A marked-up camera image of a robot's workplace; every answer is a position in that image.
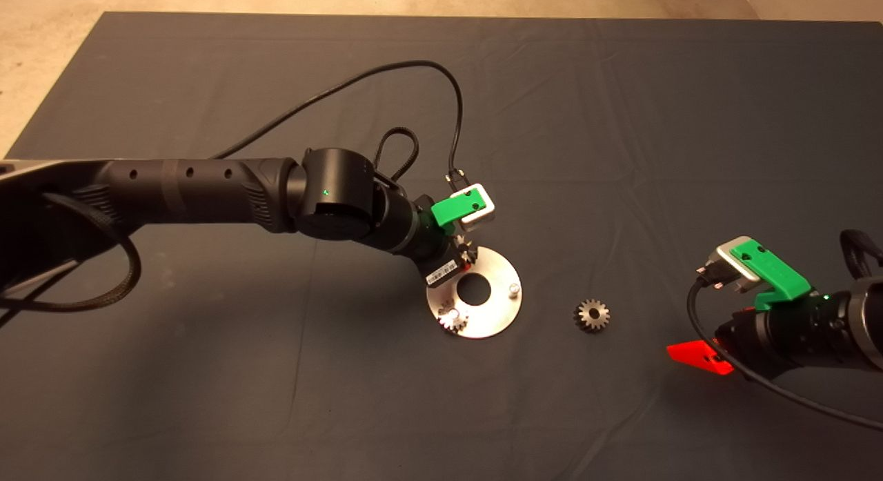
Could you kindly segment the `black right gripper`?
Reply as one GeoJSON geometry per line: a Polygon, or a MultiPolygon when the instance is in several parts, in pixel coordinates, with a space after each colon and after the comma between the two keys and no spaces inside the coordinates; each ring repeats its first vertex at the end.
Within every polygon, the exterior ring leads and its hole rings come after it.
{"type": "MultiPolygon", "coordinates": [[[[848,295],[801,297],[773,303],[766,311],[744,309],[715,330],[716,342],[749,370],[775,378],[800,368],[847,369],[851,334],[845,309],[848,295]]],[[[668,345],[669,358],[726,376],[733,366],[704,340],[668,345]]]]}

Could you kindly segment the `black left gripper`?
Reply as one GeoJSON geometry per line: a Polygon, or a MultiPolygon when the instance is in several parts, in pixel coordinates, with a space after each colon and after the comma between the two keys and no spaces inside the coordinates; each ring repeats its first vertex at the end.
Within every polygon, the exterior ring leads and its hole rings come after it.
{"type": "Polygon", "coordinates": [[[477,263],[477,245],[457,222],[440,224],[431,204],[417,205],[414,264],[428,287],[438,287],[477,263]]]}

